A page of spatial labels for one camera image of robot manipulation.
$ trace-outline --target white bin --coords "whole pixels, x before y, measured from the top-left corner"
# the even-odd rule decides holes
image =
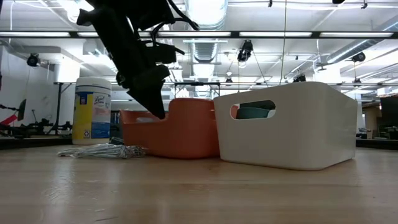
[[[231,117],[238,103],[271,100],[270,118]],[[357,102],[324,83],[303,82],[214,99],[221,158],[297,170],[320,170],[355,155]]]

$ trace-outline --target blue label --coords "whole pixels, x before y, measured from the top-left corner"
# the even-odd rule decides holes
[[[92,124],[91,124],[91,138],[92,139],[109,138],[110,130],[111,130],[111,124],[110,123],[92,122]]]
[[[83,91],[83,92],[77,92],[76,94],[80,97],[79,104],[87,105],[87,95],[93,94],[93,92]]]

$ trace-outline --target orange bin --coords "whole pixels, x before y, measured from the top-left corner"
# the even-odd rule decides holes
[[[231,115],[236,117],[238,107]],[[220,156],[212,100],[177,98],[170,102],[169,114],[159,120],[149,112],[120,111],[124,143],[143,146],[148,153],[176,159]],[[137,123],[137,118],[152,118]]]

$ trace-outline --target ceiling light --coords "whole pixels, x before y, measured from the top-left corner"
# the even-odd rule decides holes
[[[159,32],[159,37],[229,37],[231,32],[218,31],[185,31]]]
[[[0,32],[0,37],[70,37],[68,32]]]
[[[312,32],[240,32],[240,37],[310,37]]]
[[[78,32],[77,35],[80,37],[98,37],[96,32]]]
[[[392,32],[322,32],[320,37],[390,37]]]
[[[186,44],[196,44],[196,43],[217,44],[217,43],[228,43],[228,40],[196,40],[196,39],[192,39],[192,40],[182,40],[182,42],[186,43]]]
[[[139,36],[140,37],[150,37],[150,32],[140,32]]]

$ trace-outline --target wooden table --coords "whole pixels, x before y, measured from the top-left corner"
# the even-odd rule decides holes
[[[397,223],[398,152],[321,171],[0,151],[0,223]]]

